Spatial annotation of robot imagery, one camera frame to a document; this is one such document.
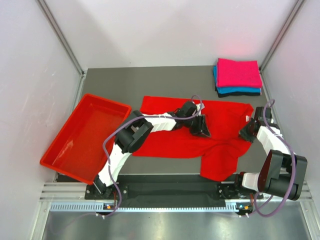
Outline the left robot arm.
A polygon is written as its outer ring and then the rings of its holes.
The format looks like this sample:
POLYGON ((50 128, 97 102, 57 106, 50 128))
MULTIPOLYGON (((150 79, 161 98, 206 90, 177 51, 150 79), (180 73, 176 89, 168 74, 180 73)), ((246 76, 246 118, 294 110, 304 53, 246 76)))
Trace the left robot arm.
POLYGON ((113 194, 121 168, 143 146, 151 133, 186 127, 193 136, 210 137, 206 116, 202 113, 204 109, 203 102, 191 100, 173 112, 148 115, 133 111, 102 144, 107 160, 93 181, 97 194, 105 199, 113 194))

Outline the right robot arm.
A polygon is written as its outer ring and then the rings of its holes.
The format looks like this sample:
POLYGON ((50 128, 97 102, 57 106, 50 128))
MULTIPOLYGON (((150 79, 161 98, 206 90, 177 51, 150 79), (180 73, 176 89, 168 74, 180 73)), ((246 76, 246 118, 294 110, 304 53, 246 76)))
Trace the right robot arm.
POLYGON ((298 200, 305 179, 308 161, 291 153, 283 142, 279 126, 274 123, 271 109, 259 106, 254 117, 239 131, 242 139, 261 143, 266 159, 259 173, 241 172, 234 183, 220 183, 217 193, 223 199, 247 198, 261 192, 283 198, 288 189, 289 200, 298 200))

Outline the red t-shirt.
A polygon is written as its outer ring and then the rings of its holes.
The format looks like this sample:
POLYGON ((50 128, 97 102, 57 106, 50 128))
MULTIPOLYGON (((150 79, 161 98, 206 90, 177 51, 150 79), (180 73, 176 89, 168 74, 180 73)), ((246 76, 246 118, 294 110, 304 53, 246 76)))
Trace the red t-shirt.
POLYGON ((194 136, 182 127, 151 133, 135 157, 189 159, 201 158, 200 175, 224 181, 236 172, 238 159, 251 147, 239 136, 254 108, 249 103, 203 100, 210 137, 194 136))

